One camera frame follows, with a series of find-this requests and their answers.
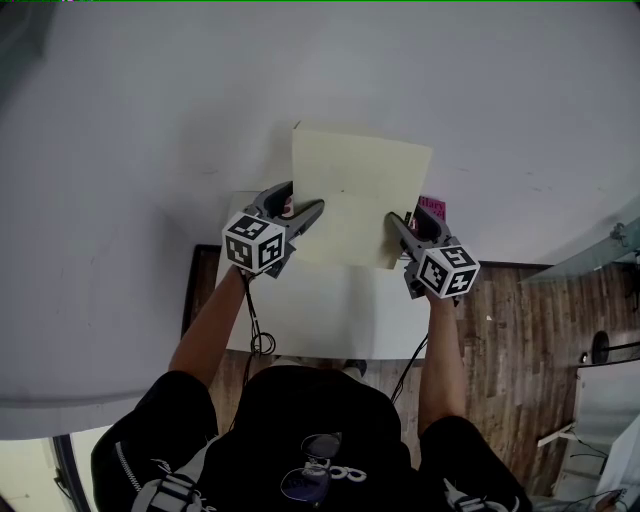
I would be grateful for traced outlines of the person's beige trousers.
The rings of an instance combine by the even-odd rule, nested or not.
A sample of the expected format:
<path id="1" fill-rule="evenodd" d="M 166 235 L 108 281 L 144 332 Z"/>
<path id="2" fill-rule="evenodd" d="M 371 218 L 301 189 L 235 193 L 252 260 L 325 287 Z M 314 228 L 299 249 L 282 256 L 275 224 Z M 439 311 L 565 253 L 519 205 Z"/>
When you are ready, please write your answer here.
<path id="1" fill-rule="evenodd" d="M 279 366 L 306 366 L 306 363 L 301 359 L 301 358 L 296 358 L 296 357 L 278 357 L 276 358 L 271 364 L 271 367 L 279 367 Z M 360 379 L 355 379 L 354 380 L 360 382 L 360 383 L 364 383 L 365 380 L 363 378 Z"/>

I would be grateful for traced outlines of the white side table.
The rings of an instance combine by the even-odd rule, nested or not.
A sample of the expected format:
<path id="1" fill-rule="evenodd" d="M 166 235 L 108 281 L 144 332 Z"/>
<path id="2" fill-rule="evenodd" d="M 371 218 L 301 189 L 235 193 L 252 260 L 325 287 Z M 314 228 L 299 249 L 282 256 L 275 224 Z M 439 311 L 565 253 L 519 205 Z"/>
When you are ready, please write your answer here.
<path id="1" fill-rule="evenodd" d="M 640 358 L 580 367 L 571 420 L 540 438 L 566 442 L 544 512 L 596 512 L 607 497 L 615 512 L 640 512 Z"/>

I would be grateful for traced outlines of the person's left forearm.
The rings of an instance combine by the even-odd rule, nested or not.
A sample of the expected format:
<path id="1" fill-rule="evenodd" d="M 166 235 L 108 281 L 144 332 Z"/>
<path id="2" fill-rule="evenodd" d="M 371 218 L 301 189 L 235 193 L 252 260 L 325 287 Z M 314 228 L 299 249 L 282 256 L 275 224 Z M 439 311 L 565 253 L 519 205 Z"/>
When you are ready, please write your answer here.
<path id="1" fill-rule="evenodd" d="M 180 340 L 170 371 L 186 373 L 208 389 L 214 381 L 244 302 L 243 274 L 230 267 Z"/>

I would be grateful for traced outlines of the frosted glass door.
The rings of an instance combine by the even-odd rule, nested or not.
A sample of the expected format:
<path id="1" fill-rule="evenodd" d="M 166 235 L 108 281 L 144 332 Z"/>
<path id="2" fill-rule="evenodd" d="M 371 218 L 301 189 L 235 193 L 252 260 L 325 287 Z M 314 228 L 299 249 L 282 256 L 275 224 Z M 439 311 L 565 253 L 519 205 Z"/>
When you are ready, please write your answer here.
<path id="1" fill-rule="evenodd" d="M 627 247 L 620 246 L 609 237 L 610 231 L 617 222 L 626 225 Z M 586 237 L 579 237 L 563 248 L 566 258 L 556 265 L 542 270 L 530 277 L 524 278 L 523 283 L 545 283 L 557 280 L 572 279 L 597 271 L 611 263 L 622 260 L 635 262 L 637 252 L 640 252 L 640 193 L 638 193 L 622 209 L 603 221 L 588 232 L 596 235 L 592 244 L 586 244 Z"/>

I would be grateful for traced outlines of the dark sunglasses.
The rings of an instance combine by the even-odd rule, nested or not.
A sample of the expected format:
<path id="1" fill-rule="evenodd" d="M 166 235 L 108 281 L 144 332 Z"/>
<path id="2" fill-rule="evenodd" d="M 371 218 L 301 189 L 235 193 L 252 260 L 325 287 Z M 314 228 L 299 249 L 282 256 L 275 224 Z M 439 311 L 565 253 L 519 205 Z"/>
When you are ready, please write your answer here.
<path id="1" fill-rule="evenodd" d="M 290 500 L 319 507 L 328 494 L 332 480 L 331 462 L 341 444 L 341 432 L 307 436 L 301 443 L 306 462 L 283 477 L 281 493 Z"/>

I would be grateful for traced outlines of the person's black shirt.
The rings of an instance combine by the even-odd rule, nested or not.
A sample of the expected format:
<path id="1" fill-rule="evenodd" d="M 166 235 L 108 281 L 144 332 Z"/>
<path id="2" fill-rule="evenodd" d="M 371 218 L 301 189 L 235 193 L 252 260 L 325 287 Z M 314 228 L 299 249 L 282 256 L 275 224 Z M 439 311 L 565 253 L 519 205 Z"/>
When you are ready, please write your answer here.
<path id="1" fill-rule="evenodd" d="M 286 498 L 302 441 L 342 433 L 319 507 Z M 516 478 L 468 420 L 420 437 L 413 467 L 390 399 L 338 370 L 269 367 L 246 385 L 233 428 L 218 430 L 208 390 L 161 376 L 91 456 L 99 512 L 532 512 Z"/>

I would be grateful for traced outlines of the black window frame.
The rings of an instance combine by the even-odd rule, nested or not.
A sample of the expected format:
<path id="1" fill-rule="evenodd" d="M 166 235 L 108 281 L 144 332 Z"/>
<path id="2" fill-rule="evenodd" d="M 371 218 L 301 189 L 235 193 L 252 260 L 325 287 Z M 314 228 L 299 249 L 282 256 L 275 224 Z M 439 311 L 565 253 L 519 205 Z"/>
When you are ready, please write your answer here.
<path id="1" fill-rule="evenodd" d="M 53 482 L 68 512 L 97 512 L 93 497 L 90 452 L 73 434 L 50 439 L 54 461 Z"/>

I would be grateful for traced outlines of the magenta book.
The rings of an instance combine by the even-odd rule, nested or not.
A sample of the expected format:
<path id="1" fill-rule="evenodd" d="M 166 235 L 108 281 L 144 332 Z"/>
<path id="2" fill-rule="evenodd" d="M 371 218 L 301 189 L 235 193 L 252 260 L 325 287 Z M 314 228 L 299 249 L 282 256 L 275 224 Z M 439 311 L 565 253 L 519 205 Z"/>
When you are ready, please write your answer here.
<path id="1" fill-rule="evenodd" d="M 446 203 L 439 199 L 421 195 L 417 207 L 422 207 L 436 215 L 443 222 L 446 221 Z"/>

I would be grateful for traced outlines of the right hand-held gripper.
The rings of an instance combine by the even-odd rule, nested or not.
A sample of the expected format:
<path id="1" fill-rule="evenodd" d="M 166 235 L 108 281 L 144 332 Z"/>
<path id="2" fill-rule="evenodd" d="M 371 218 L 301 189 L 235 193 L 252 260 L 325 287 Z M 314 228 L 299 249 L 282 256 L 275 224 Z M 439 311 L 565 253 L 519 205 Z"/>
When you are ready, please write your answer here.
<path id="1" fill-rule="evenodd" d="M 410 297 L 415 300 L 430 292 L 439 299 L 447 299 L 468 293 L 480 263 L 463 245 L 424 248 L 425 241 L 445 243 L 451 232 L 438 215 L 421 204 L 416 206 L 413 218 L 416 232 L 395 212 L 385 217 L 402 250 L 411 257 L 404 272 Z"/>

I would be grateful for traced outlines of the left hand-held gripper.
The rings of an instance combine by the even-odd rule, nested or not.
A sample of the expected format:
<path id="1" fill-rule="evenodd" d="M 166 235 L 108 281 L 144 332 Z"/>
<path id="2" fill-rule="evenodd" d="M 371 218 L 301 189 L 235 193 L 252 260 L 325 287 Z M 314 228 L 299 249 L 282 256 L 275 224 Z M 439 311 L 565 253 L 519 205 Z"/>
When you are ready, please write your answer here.
<path id="1" fill-rule="evenodd" d="M 304 234 L 324 211 L 321 199 L 293 210 L 292 196 L 293 182 L 282 182 L 234 213 L 222 231 L 226 258 L 232 265 L 254 276 L 279 277 L 296 250 L 295 237 Z"/>

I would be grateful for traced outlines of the person's right forearm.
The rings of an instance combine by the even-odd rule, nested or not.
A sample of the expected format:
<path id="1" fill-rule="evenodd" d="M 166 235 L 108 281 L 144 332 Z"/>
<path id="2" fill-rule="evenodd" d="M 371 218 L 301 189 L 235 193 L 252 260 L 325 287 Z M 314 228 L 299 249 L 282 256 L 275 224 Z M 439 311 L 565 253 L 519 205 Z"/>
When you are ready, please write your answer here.
<path id="1" fill-rule="evenodd" d="M 419 387 L 418 436 L 442 418 L 463 417 L 466 410 L 465 370 L 454 302 L 431 292 L 426 297 L 430 317 Z"/>

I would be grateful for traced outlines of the cream square board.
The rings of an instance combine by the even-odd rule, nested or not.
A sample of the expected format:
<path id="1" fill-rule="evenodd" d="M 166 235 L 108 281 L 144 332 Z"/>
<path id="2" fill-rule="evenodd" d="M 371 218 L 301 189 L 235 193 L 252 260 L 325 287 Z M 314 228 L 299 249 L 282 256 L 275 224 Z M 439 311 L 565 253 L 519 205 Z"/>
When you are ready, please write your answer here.
<path id="1" fill-rule="evenodd" d="M 299 122 L 292 131 L 295 207 L 321 199 L 324 210 L 296 239 L 296 257 L 393 269 L 401 249 L 385 217 L 414 211 L 431 157 L 427 146 L 353 127 Z"/>

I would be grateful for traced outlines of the black round floor stand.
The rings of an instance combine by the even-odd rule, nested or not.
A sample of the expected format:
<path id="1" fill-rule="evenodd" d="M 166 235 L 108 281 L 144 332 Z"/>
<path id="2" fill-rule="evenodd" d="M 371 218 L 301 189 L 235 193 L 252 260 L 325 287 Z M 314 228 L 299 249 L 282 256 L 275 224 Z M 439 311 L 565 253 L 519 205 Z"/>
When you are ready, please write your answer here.
<path id="1" fill-rule="evenodd" d="M 591 349 L 581 354 L 579 362 L 581 365 L 586 365 L 587 363 L 591 365 L 604 365 L 609 363 L 611 353 L 636 348 L 640 348 L 640 340 L 611 345 L 608 333 L 604 330 L 599 330 L 593 336 Z"/>

